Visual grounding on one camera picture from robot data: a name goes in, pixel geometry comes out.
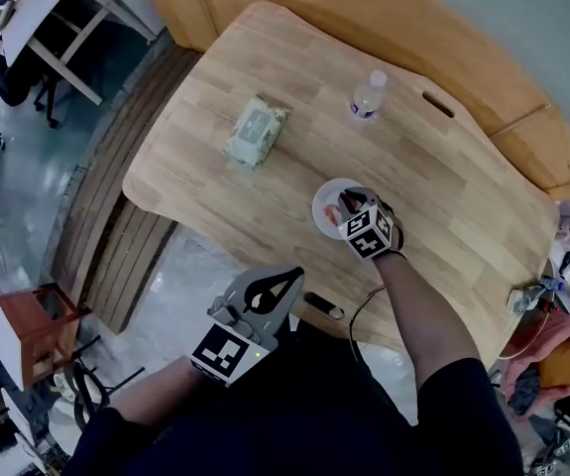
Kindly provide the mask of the crumpled grey pouch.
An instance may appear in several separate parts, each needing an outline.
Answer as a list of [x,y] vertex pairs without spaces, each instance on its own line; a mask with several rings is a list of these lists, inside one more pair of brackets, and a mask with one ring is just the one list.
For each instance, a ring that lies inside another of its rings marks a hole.
[[546,292],[543,285],[526,286],[511,290],[508,297],[508,311],[516,315],[534,309],[540,297]]

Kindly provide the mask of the wooden slatted panel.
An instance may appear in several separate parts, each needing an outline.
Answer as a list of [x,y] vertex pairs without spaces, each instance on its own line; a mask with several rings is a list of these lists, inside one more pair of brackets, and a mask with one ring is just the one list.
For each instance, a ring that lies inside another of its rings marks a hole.
[[51,237],[49,273],[72,302],[112,332],[125,330],[176,224],[130,201],[122,181],[200,54],[174,44],[149,51],[97,124],[66,188]]

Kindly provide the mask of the person's right forearm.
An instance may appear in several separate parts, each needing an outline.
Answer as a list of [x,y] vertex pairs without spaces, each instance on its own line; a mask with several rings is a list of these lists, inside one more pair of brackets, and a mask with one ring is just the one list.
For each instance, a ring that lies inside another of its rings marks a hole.
[[373,263],[386,286],[418,387],[455,361],[479,357],[460,316],[402,254],[387,252]]

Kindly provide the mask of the black metal frame chair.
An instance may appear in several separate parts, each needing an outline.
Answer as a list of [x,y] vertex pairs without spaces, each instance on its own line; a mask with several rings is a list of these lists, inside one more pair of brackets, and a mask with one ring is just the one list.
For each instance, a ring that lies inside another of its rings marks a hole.
[[73,414],[75,423],[84,430],[88,421],[98,412],[107,408],[110,398],[136,377],[143,374],[144,367],[115,386],[105,386],[95,375],[95,369],[88,369],[77,361],[69,362],[64,367],[64,377],[74,393]]

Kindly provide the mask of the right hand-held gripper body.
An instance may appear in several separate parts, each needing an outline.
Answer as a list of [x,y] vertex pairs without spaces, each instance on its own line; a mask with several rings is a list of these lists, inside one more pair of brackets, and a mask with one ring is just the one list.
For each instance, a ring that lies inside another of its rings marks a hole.
[[372,204],[359,207],[359,213],[353,217],[343,217],[338,227],[342,239],[362,260],[374,259],[388,252],[398,253],[391,248],[392,224],[385,216],[383,201],[370,191]]

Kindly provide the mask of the white board wooden trestle table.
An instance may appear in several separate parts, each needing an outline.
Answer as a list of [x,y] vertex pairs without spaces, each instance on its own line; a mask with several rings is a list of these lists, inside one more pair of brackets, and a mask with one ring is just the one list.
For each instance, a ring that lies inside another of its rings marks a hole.
[[93,91],[82,79],[68,67],[69,61],[82,46],[90,34],[109,15],[114,15],[124,25],[136,31],[147,42],[156,39],[156,35],[130,9],[118,0],[92,0],[99,5],[99,10],[83,28],[76,32],[72,43],[61,56],[56,56],[36,37],[36,31],[55,9],[60,0],[17,0],[11,17],[1,29],[2,55],[6,64],[12,66],[22,52],[29,48],[47,66],[59,74],[73,88],[79,91],[95,105],[102,103],[102,97]]

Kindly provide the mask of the large orange wooden bench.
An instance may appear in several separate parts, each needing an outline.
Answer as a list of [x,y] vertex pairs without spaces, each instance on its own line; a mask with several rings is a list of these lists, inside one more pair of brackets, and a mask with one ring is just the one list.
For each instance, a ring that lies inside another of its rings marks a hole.
[[570,124],[494,41],[438,0],[152,0],[174,41],[206,51],[252,3],[291,10],[326,34],[423,75],[454,96],[500,152],[570,200]]

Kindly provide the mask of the person's right hand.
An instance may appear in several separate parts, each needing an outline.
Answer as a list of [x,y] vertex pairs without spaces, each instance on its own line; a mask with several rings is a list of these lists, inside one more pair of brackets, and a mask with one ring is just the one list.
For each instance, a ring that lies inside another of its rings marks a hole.
[[395,215],[393,209],[384,201],[382,202],[382,208],[385,211],[386,218],[392,224],[391,231],[391,248],[394,251],[400,252],[404,246],[404,233],[402,223],[399,218]]

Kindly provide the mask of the person's dark blue shirt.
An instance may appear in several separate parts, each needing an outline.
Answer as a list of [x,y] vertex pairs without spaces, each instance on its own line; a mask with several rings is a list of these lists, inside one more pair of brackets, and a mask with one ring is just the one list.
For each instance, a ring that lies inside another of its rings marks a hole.
[[347,342],[290,333],[230,386],[199,376],[160,423],[95,414],[62,476],[524,476],[520,448],[474,358],[428,377],[417,421]]

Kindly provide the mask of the white plate with food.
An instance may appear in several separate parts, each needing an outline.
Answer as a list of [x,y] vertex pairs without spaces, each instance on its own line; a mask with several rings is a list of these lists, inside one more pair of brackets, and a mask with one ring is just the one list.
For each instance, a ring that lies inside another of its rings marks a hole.
[[349,187],[362,187],[362,185],[350,178],[334,178],[322,185],[316,192],[311,203],[311,214],[316,228],[326,237],[333,240],[341,240],[338,230],[340,226],[334,226],[324,216],[323,208],[326,204],[338,205],[338,196],[341,191]]

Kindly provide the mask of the clear plastic water bottle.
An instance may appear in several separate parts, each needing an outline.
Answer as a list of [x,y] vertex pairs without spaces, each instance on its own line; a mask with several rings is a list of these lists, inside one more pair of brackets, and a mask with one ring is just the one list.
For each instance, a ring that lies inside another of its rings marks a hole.
[[352,96],[350,109],[359,120],[373,117],[382,107],[388,88],[388,76],[381,70],[374,70],[366,83],[359,85]]

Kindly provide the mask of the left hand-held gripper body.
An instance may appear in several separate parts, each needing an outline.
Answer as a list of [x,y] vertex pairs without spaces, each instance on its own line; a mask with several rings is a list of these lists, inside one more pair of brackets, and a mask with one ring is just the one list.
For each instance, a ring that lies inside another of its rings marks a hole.
[[207,329],[189,360],[201,373],[228,387],[274,352],[304,284],[299,266],[247,270],[207,309]]

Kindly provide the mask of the person's left forearm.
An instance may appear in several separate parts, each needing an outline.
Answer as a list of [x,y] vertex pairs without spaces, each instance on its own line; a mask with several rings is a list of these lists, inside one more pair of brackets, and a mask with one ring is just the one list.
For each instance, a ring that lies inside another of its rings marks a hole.
[[161,370],[122,389],[110,406],[124,420],[158,427],[171,416],[205,382],[205,376],[182,356]]

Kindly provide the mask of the red-brown wooden stool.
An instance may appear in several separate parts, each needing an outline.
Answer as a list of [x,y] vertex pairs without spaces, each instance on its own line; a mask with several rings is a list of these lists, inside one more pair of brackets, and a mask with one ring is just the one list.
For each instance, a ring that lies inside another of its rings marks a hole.
[[0,362],[18,389],[33,387],[72,359],[88,314],[55,283],[0,294]]

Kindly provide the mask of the pink blanket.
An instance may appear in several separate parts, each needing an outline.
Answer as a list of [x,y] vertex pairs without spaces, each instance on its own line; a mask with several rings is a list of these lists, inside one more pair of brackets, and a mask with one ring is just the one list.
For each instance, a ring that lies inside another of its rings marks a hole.
[[[502,367],[503,376],[501,389],[503,390],[510,407],[513,406],[515,384],[521,374],[531,365],[538,364],[552,350],[570,337],[570,315],[560,310],[551,313],[538,336],[520,354],[507,360]],[[570,396],[570,386],[539,388],[537,396],[530,406],[518,417],[530,417],[536,410]]]

